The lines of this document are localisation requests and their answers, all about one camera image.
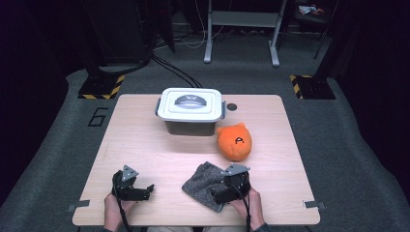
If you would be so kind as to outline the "person's right hand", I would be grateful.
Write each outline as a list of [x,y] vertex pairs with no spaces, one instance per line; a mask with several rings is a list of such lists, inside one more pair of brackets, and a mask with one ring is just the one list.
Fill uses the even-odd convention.
[[249,225],[249,229],[252,232],[265,223],[261,196],[255,189],[251,188],[248,195],[242,200],[231,201],[229,205],[238,212],[240,217]]

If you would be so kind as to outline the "white metal stand frame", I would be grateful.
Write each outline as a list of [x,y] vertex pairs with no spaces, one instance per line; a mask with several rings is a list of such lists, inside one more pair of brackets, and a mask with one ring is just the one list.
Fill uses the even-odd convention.
[[284,10],[287,0],[281,0],[280,8],[277,13],[255,13],[255,12],[231,12],[216,11],[213,9],[213,0],[208,0],[208,25],[207,41],[204,54],[204,63],[210,64],[213,51],[212,31],[214,26],[244,26],[244,27],[263,27],[274,29],[273,37],[268,41],[271,62],[275,68],[279,67],[277,40],[280,26],[284,17]]

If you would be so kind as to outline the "black yellow-striped stand base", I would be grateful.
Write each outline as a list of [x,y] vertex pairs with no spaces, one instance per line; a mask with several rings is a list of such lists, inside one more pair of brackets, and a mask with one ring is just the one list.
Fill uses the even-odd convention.
[[316,80],[310,75],[290,75],[295,95],[300,100],[334,100],[330,85],[326,80]]
[[118,94],[125,77],[106,76],[102,78],[87,78],[78,91],[77,97],[86,100],[110,100]]

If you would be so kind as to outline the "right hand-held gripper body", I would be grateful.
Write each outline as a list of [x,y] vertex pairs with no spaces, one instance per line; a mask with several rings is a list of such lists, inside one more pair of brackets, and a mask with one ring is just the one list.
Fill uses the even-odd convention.
[[249,167],[238,163],[231,163],[223,172],[223,183],[228,189],[225,195],[231,197],[231,201],[243,199],[250,190]]

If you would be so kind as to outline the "dark stand with colourful item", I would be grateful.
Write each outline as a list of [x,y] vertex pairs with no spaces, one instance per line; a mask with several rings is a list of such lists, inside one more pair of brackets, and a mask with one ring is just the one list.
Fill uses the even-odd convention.
[[314,58],[322,48],[336,14],[339,0],[297,0],[291,18],[299,24],[302,33],[319,33],[319,45]]

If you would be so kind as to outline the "person's left hand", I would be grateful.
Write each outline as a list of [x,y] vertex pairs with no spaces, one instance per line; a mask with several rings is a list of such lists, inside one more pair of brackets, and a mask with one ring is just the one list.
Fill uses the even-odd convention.
[[103,229],[109,232],[117,232],[123,224],[120,209],[123,209],[127,216],[135,205],[135,201],[117,201],[113,194],[108,194],[104,199]]

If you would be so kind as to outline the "dark equipment cabinet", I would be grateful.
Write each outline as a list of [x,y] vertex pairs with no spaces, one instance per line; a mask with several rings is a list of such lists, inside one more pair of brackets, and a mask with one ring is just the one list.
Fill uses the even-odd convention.
[[107,65],[142,65],[148,41],[140,29],[137,0],[84,0]]

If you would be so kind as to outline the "storage box with white lid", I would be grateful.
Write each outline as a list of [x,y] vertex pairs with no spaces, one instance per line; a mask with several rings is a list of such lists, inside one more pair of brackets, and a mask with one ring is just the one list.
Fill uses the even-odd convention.
[[204,88],[167,88],[156,106],[173,135],[212,136],[216,123],[225,118],[226,101],[220,91]]

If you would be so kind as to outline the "orange plush toy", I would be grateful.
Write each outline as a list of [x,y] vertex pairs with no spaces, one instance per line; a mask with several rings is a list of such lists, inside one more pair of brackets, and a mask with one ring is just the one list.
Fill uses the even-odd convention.
[[252,148],[252,138],[244,123],[217,128],[217,142],[221,154],[232,161],[245,160]]

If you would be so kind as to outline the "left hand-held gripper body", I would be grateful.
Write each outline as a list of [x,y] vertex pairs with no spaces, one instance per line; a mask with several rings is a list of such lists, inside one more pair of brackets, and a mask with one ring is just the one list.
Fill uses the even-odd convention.
[[120,200],[140,201],[140,190],[133,187],[137,175],[137,171],[125,164],[123,169],[118,170],[112,177],[111,193]]

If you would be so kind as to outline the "grey fluffy cloth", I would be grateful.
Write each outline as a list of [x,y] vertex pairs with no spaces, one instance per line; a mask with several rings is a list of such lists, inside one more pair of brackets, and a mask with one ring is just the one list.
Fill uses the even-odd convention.
[[182,190],[203,206],[220,213],[224,204],[217,203],[212,193],[225,189],[222,181],[222,169],[206,161],[196,168],[193,175],[182,185]]

